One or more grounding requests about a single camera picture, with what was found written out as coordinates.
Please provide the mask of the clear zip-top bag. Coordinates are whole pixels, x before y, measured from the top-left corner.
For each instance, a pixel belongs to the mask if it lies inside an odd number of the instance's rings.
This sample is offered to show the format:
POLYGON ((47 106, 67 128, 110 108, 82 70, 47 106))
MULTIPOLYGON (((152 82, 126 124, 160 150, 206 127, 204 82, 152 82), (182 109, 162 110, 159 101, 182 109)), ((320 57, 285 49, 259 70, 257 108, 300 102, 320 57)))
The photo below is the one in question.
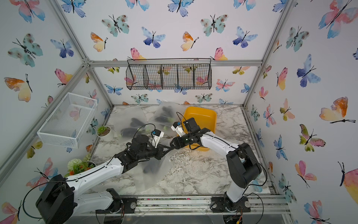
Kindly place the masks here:
POLYGON ((134 134, 147 123, 140 106, 119 107, 112 114, 112 122, 119 140, 131 140, 134 134))
POLYGON ((186 108, 182 105, 162 101, 149 121, 150 123, 158 125, 158 130, 173 137, 176 135, 176 132, 171 129, 171 126, 173 123, 180 121, 176 113, 179 112, 183 114, 185 110, 186 108))
POLYGON ((173 164, 170 157, 165 155, 160 160, 155 158, 139 163, 133 169, 133 179, 136 193, 142 193, 158 184, 165 178, 173 164))

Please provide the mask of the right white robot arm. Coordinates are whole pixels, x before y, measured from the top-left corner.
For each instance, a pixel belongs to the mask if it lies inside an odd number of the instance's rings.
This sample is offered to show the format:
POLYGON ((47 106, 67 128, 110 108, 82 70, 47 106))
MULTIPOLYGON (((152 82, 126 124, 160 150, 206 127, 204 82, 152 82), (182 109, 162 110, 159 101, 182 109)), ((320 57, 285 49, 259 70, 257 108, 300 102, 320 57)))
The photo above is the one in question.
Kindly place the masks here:
POLYGON ((250 186, 256 188, 262 187, 256 179, 263 171, 263 166, 256 158, 252 148, 247 143, 235 144, 215 135, 207 128, 201 129, 194 118, 184 122, 175 122, 171 129, 178 134, 170 146, 175 149, 181 149, 189 146, 191 150, 193 144, 199 147, 205 147, 213 150, 217 154, 226 158, 229 174, 232 179, 226 196, 232 203, 239 202, 250 186))

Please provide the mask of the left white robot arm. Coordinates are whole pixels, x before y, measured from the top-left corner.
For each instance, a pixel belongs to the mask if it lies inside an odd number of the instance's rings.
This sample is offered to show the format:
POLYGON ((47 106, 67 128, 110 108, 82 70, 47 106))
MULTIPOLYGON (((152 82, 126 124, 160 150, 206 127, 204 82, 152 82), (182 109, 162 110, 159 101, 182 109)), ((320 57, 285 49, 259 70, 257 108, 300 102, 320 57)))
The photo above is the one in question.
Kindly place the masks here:
POLYGON ((37 199, 35 206, 46 224, 64 224, 76 213, 95 211, 101 214, 121 216, 133 213, 136 200, 124 199, 114 189, 101 193, 85 195, 92 187, 136 167, 140 162, 151 158, 160 160, 170 151, 179 149, 180 143, 174 138, 168 146, 150 143, 146 135, 134 137, 127 143, 126 149, 88 171, 63 177, 56 175, 44 183, 45 189, 37 199))

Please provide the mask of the dark purple eggplant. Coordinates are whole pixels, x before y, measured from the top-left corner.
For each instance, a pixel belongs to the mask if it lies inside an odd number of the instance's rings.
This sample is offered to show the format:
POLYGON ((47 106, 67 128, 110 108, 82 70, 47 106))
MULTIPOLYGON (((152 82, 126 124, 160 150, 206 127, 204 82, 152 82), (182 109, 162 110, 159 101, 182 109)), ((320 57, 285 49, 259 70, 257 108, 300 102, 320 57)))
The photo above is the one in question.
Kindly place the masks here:
POLYGON ((123 128, 120 131, 121 137, 132 138, 134 134, 142 127, 145 123, 137 118, 131 118, 129 127, 123 128))

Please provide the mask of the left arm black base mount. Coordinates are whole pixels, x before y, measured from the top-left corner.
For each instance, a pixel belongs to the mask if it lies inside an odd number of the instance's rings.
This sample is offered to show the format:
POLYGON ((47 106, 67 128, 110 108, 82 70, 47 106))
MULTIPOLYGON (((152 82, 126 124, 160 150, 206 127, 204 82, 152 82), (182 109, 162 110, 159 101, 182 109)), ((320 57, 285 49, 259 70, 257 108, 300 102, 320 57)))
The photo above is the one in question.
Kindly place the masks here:
POLYGON ((122 197, 114 189, 107 189, 112 202, 103 209, 96 209, 99 214, 133 214, 137 207, 138 199, 136 197, 122 197))

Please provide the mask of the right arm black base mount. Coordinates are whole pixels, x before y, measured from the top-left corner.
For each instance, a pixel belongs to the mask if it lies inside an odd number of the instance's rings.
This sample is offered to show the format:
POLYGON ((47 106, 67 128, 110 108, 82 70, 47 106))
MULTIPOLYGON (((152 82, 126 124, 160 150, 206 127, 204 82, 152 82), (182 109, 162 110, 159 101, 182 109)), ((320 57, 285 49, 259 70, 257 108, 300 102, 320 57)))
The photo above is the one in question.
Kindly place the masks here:
POLYGON ((224 212, 251 212, 251 204, 247 197, 242 197, 237 202, 232 202, 227 195, 223 197, 212 197, 210 210, 214 213, 224 212))

